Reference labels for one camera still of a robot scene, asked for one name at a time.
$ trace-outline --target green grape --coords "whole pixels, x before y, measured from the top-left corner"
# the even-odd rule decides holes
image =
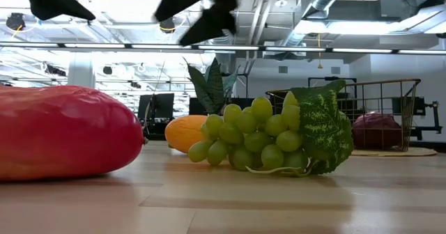
[[[254,153],[254,161],[252,162],[252,168],[257,169],[260,167],[263,167],[261,151]]]
[[[210,135],[209,130],[208,130],[208,126],[206,126],[206,123],[201,125],[200,132],[201,132],[201,135],[203,136],[204,139],[209,140],[209,141],[215,141],[216,140],[215,137]]]
[[[217,139],[220,135],[220,127],[223,125],[223,119],[218,115],[209,115],[205,124],[208,128],[210,137]]]
[[[284,154],[275,144],[270,144],[262,150],[262,163],[266,169],[282,167]]]
[[[243,133],[233,123],[223,123],[220,127],[220,139],[229,144],[241,144],[244,138]]]
[[[253,132],[245,137],[245,147],[253,153],[261,152],[265,146],[274,143],[265,132]]]
[[[248,113],[252,113],[252,108],[251,107],[245,107],[242,112],[248,112]]]
[[[251,104],[252,114],[256,117],[257,121],[264,123],[268,118],[272,116],[271,102],[266,97],[258,97],[252,101]]]
[[[260,132],[265,132],[265,126],[266,126],[266,123],[259,123],[257,125],[257,130]]]
[[[290,130],[281,133],[276,139],[276,144],[286,152],[297,150],[302,142],[302,136]]]
[[[235,123],[242,115],[242,109],[237,104],[229,104],[224,108],[223,119],[225,123]]]
[[[256,118],[249,112],[242,112],[236,121],[237,128],[243,133],[251,133],[257,130]]]
[[[297,132],[300,126],[300,108],[295,105],[285,105],[282,109],[282,119],[291,131]]]
[[[187,156],[192,162],[201,162],[207,158],[211,145],[212,142],[206,140],[196,142],[193,146],[190,146]]]
[[[285,96],[284,107],[286,105],[295,105],[295,106],[299,105],[298,100],[294,97],[294,94],[291,91],[288,91],[288,93]]]
[[[239,171],[246,171],[246,166],[252,168],[254,163],[253,153],[248,151],[244,146],[238,146],[231,154],[231,159],[232,161],[229,163],[232,162],[232,167]]]
[[[308,166],[308,156],[301,149],[292,153],[285,153],[285,161],[283,167],[293,167],[305,169]]]
[[[288,129],[284,120],[282,119],[282,115],[274,115],[271,116],[265,125],[265,132],[272,137],[279,136],[280,133],[284,132]]]
[[[229,147],[222,140],[217,140],[208,151],[208,163],[217,166],[228,155]]]

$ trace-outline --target table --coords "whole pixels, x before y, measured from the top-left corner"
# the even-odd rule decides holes
[[[152,141],[94,178],[0,184],[3,234],[446,233],[446,155],[351,157],[282,178],[193,164]]]

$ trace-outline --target hardwood floor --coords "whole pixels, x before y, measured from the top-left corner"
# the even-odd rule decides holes
[[[0,184],[2,234],[446,233],[446,155],[351,157],[282,178],[193,164],[150,142],[95,178]]]

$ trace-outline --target metal basket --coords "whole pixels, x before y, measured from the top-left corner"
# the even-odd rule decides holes
[[[420,79],[398,79],[352,83],[339,92],[338,107],[354,124],[352,135],[356,149],[408,150],[413,97],[420,82]],[[288,91],[266,92],[274,114],[282,112]]]

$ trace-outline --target ceiling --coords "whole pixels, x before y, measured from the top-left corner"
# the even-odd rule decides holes
[[[176,30],[174,33],[163,33],[153,18],[153,13],[160,0],[78,0],[91,10],[97,20],[88,25],[86,21],[65,15],[49,21],[38,21],[29,9],[28,0],[0,0],[0,41],[11,42],[96,42],[96,43],[154,43],[176,44],[181,35],[200,16],[201,9],[209,7],[209,0],[202,0],[174,17]],[[259,44],[265,41],[283,40],[295,27],[294,11],[298,0],[286,0],[284,6],[272,6],[266,20],[266,27],[259,37]],[[254,11],[258,0],[241,0],[235,11],[238,33],[235,44],[244,45],[252,27]],[[11,13],[24,14],[26,27],[16,33],[6,26],[6,20]],[[320,36],[305,36],[303,42],[307,46],[315,47],[389,47],[399,41],[397,36],[354,36],[323,33]],[[399,45],[402,48],[430,48],[438,43],[434,35],[415,34],[404,36],[405,40]],[[99,83],[98,87],[104,91],[177,91],[177,99],[184,100],[183,93],[194,95],[193,85],[185,84],[188,73],[185,59],[188,63],[204,70],[214,59],[214,53],[179,54],[179,53],[138,53],[138,52],[98,52],[94,59],[100,63],[96,70],[97,79],[113,80],[153,80],[143,83],[141,88],[133,88],[129,83]],[[317,59],[318,54],[307,54],[302,61]],[[343,59],[348,63],[357,55],[324,54],[323,58]],[[73,53],[63,51],[43,51],[26,49],[0,50],[0,78],[52,78],[54,75],[43,69],[48,65],[69,72],[70,60]],[[102,68],[106,65],[115,69],[112,75],[105,75]],[[178,84],[168,85],[160,83],[158,79],[177,80]],[[55,82],[40,81],[12,81],[20,86],[55,85]],[[137,97],[127,95],[121,97],[127,105],[135,104]],[[178,110],[182,110],[183,103],[179,102]]]

